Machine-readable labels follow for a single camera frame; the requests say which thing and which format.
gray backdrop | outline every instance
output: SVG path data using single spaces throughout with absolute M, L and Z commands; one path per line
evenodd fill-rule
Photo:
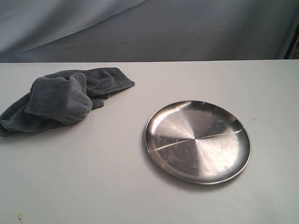
M 298 0 L 0 0 L 0 62 L 283 58 Z

stainless steel plate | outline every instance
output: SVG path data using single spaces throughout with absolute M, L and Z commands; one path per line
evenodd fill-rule
M 180 101 L 157 111 L 146 125 L 145 144 L 166 172 L 200 184 L 232 179 L 246 167 L 251 154 L 240 121 L 201 101 Z

round plate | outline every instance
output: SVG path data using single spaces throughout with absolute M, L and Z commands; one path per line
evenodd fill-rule
M 215 184 L 246 167 L 251 146 L 240 121 L 216 105 L 180 101 L 157 111 L 145 129 L 149 155 L 182 180 Z

white table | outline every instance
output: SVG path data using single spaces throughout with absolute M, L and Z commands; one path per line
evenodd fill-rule
M 1 224 L 298 223 L 299 60 L 0 64 L 0 112 L 37 77 L 105 66 L 136 86 L 74 126 L 0 138 Z M 150 161 L 146 122 L 184 99 L 219 105 L 248 130 L 252 157 L 233 181 L 187 183 Z

gray towel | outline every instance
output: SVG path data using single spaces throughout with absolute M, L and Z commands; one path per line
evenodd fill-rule
M 109 94 L 134 86 L 118 68 L 67 70 L 38 78 L 30 93 L 0 116 L 0 135 L 39 132 L 74 124 Z

